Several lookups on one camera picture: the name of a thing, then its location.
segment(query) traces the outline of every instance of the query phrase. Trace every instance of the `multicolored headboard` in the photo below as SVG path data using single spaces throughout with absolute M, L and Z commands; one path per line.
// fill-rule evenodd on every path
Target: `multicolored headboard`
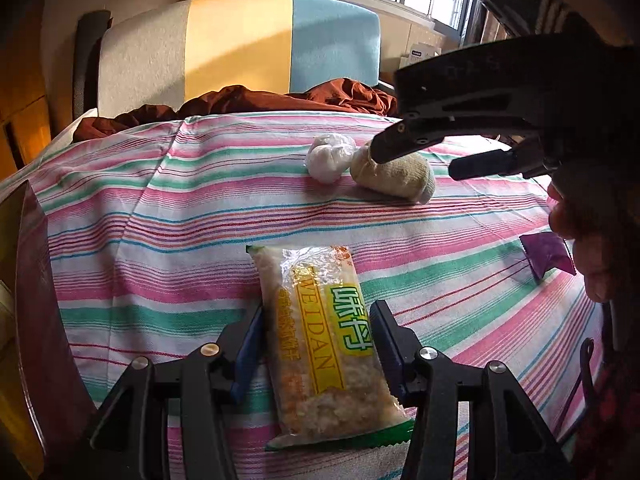
M 337 0 L 191 0 L 121 22 L 102 38 L 98 113 L 179 108 L 211 90 L 304 92 L 329 79 L 378 82 L 380 20 Z

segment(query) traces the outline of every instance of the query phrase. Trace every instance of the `rolled beige towel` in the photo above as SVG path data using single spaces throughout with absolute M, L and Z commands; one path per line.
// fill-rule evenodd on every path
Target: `rolled beige towel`
M 436 189 L 433 170 L 422 155 L 410 153 L 377 164 L 369 155 L 369 143 L 356 152 L 350 172 L 360 186 L 412 202 L 427 203 Z

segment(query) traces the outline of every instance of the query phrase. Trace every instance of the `beige curtain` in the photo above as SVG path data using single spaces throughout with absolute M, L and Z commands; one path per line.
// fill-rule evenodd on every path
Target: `beige curtain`
M 491 12 L 487 12 L 484 29 L 482 30 L 482 40 L 480 42 L 489 43 L 490 41 L 504 40 L 506 37 L 507 31 L 504 30 L 504 27 Z

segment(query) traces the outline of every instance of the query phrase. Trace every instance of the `bedsheet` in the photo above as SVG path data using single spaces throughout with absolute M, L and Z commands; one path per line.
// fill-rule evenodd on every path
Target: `bedsheet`
M 367 303 L 387 300 L 399 324 L 454 361 L 506 362 L 553 428 L 586 336 L 596 340 L 597 371 L 602 320 L 580 276 L 555 270 L 533 280 L 518 236 L 548 228 L 544 186 L 517 176 L 451 180 L 452 158 L 501 146 L 482 137 L 422 152 L 437 181 L 426 205 L 359 188 L 348 173 L 332 186 L 306 174 L 314 136 L 363 144 L 390 121 L 265 112 L 149 124 L 72 145 L 0 184 L 3 198 L 30 179 L 47 215 L 60 312 L 95 403 L 137 355 L 182 357 L 259 301 L 245 244 L 343 244 Z M 579 390 L 565 426 L 583 406 Z M 176 478 L 178 410 L 169 429 Z M 278 431 L 264 361 L 225 420 L 242 479 L 388 480 L 400 476 L 408 449 L 264 452 Z M 462 407 L 455 478 L 465 475 L 467 420 Z

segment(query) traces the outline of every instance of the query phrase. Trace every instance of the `hand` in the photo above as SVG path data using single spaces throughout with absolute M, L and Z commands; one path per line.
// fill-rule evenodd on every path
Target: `hand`
M 615 290 L 610 242 L 600 233 L 580 232 L 579 219 L 553 184 L 549 185 L 548 193 L 558 201 L 549 215 L 549 227 L 562 238 L 575 240 L 574 264 L 584 275 L 587 296 L 598 303 L 610 300 Z

